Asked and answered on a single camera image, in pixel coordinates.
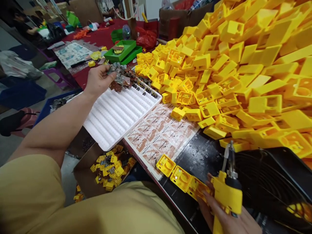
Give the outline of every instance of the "green plastic tray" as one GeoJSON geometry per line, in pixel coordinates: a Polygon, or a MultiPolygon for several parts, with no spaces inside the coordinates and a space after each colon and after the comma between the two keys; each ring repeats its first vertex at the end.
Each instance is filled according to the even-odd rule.
{"type": "Polygon", "coordinates": [[[136,41],[133,40],[122,40],[116,44],[116,46],[123,45],[123,52],[121,54],[115,54],[113,49],[110,49],[104,55],[105,59],[108,59],[111,62],[121,62],[133,49],[136,47],[136,41]]]}
{"type": "Polygon", "coordinates": [[[110,34],[111,38],[122,38],[123,37],[123,29],[117,29],[112,31],[112,33],[110,34]]]}
{"type": "Polygon", "coordinates": [[[126,65],[126,64],[130,63],[139,53],[142,53],[142,47],[141,46],[134,47],[134,49],[130,52],[130,54],[128,54],[127,57],[125,57],[120,62],[121,65],[126,65]]]}

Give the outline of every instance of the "black fan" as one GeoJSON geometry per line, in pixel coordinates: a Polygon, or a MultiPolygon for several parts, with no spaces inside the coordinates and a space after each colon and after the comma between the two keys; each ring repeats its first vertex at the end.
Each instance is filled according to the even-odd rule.
{"type": "Polygon", "coordinates": [[[236,154],[244,203],[277,222],[312,233],[312,171],[288,148],[236,154]]]}

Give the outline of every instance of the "hand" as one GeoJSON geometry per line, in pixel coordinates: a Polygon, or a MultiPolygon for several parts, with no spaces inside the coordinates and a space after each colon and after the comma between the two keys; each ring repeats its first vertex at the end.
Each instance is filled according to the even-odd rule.
{"type": "MultiPolygon", "coordinates": [[[[208,181],[206,181],[206,185],[213,191],[214,186],[211,183],[212,175],[208,174],[208,181]]],[[[214,217],[210,213],[212,210],[214,215],[218,217],[224,234],[262,234],[262,229],[257,224],[257,222],[253,219],[253,217],[248,213],[248,211],[242,207],[241,215],[238,218],[234,218],[231,215],[228,215],[221,208],[220,204],[217,200],[208,194],[206,191],[203,191],[205,198],[207,200],[207,204],[200,198],[197,197],[199,207],[201,209],[202,215],[204,216],[210,230],[213,232],[214,226],[214,217]]]]}
{"type": "Polygon", "coordinates": [[[85,94],[94,96],[96,99],[101,96],[110,86],[111,82],[116,78],[116,72],[107,75],[110,65],[100,65],[91,68],[88,74],[87,86],[84,90],[85,94]]]}

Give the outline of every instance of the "sticker sheet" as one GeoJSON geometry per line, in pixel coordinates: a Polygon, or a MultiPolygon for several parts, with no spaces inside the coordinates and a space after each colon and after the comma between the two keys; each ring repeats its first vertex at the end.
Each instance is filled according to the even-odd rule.
{"type": "Polygon", "coordinates": [[[91,50],[76,42],[54,52],[66,69],[71,68],[71,65],[75,63],[85,60],[88,55],[92,54],[91,50]]]}
{"type": "Polygon", "coordinates": [[[160,157],[175,160],[199,129],[196,122],[172,118],[173,108],[170,103],[157,105],[124,138],[157,180],[163,176],[156,169],[160,157]]]}

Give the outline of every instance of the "blue plastic crate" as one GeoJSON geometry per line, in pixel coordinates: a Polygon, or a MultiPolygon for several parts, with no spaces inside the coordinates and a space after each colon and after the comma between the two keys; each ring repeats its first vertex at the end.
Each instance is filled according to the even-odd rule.
{"type": "Polygon", "coordinates": [[[44,107],[42,108],[40,114],[38,115],[38,118],[37,118],[34,126],[50,114],[50,110],[51,110],[50,105],[52,105],[54,100],[61,99],[61,98],[67,97],[69,95],[72,95],[75,93],[80,93],[80,92],[82,92],[82,89],[70,91],[70,92],[67,92],[67,93],[64,93],[64,94],[61,94],[61,95],[47,99],[44,107]]]}
{"type": "Polygon", "coordinates": [[[8,76],[0,79],[0,83],[4,84],[6,87],[11,88],[17,84],[29,81],[29,78],[20,78],[15,76],[8,76]]]}
{"type": "Polygon", "coordinates": [[[20,110],[46,98],[46,90],[34,81],[19,83],[0,93],[0,105],[20,110]]]}

